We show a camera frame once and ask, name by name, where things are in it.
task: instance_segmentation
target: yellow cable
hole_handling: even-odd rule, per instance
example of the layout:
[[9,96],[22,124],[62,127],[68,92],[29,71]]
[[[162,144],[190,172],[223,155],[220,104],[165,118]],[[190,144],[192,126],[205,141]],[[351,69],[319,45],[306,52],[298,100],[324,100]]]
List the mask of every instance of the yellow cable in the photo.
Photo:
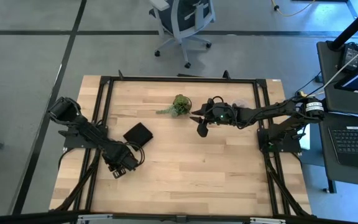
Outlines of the yellow cable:
[[[304,11],[305,9],[307,9],[307,7],[309,7],[310,5],[312,5],[316,0],[312,0],[312,2],[310,4],[308,4],[306,7],[304,7],[302,10],[300,10],[299,12],[296,12],[294,14],[283,14],[280,9],[277,9],[277,12],[279,12],[282,16],[284,17],[291,17],[291,16],[295,16],[296,14],[298,13],[301,13],[302,11]],[[274,0],[272,0],[272,3],[273,3],[273,7],[276,7],[277,4]]]

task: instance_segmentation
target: black square object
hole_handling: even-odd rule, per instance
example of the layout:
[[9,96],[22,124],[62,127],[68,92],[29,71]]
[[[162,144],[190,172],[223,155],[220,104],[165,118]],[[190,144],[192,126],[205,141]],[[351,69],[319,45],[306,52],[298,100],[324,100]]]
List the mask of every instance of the black square object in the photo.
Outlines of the black square object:
[[131,130],[124,134],[124,138],[128,142],[135,142],[140,146],[144,146],[149,140],[153,138],[151,133],[142,123],[138,123]]

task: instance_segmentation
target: office chair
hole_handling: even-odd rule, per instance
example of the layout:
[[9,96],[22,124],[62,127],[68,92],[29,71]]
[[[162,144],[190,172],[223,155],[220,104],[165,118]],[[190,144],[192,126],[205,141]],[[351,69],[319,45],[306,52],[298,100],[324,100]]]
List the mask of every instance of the office chair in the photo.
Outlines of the office chair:
[[150,0],[150,3],[153,9],[149,11],[149,14],[160,21],[158,25],[160,38],[164,37],[164,31],[173,36],[157,48],[154,55],[159,57],[160,50],[177,42],[181,45],[186,62],[185,67],[190,68],[191,63],[187,57],[185,40],[204,43],[207,49],[212,46],[209,40],[193,36],[210,22],[215,22],[212,0]]

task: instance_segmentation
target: floor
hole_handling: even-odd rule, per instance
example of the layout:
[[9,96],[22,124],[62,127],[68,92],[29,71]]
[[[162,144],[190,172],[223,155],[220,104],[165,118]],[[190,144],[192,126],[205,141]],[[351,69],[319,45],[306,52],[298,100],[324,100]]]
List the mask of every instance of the floor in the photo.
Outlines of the floor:
[[[308,4],[276,2],[286,13]],[[316,43],[332,40],[354,19],[349,4],[339,2],[315,3],[295,17],[282,17],[272,10],[270,1],[215,0],[217,21],[206,30],[264,31],[264,35],[210,32],[213,35],[204,37],[212,41],[212,48],[193,44],[188,52],[192,67],[185,69],[178,47],[163,51],[159,58],[153,56],[161,40],[152,32],[140,32],[157,30],[156,21],[148,15],[148,1],[89,0],[78,26],[78,30],[134,32],[78,35],[69,40],[69,35],[45,31],[72,30],[80,4],[81,0],[0,0],[0,30],[39,31],[32,35],[0,32],[0,141],[5,143],[0,150],[0,215],[11,212],[58,73],[64,75],[58,95],[72,98],[77,97],[83,75],[117,75],[119,69],[128,76],[169,77],[178,73],[220,77],[228,70],[233,78],[281,79],[289,97],[319,72]],[[358,14],[358,0],[351,0],[351,5]],[[358,34],[351,40],[358,43]],[[312,83],[305,91],[317,86]],[[59,129],[49,124],[24,213],[48,209],[64,140]],[[327,185],[323,167],[303,166],[303,171],[313,214],[358,221],[358,185],[337,183],[338,193],[328,195],[321,190]]]

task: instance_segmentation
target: green plant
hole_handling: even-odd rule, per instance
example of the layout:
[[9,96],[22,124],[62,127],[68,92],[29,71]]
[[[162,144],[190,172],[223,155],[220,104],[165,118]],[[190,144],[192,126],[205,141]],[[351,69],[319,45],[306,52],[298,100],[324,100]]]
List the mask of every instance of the green plant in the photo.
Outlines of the green plant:
[[191,100],[188,97],[179,94],[175,96],[175,99],[172,105],[165,110],[156,111],[157,114],[168,114],[170,113],[172,117],[177,117],[182,114],[187,114],[191,109]]

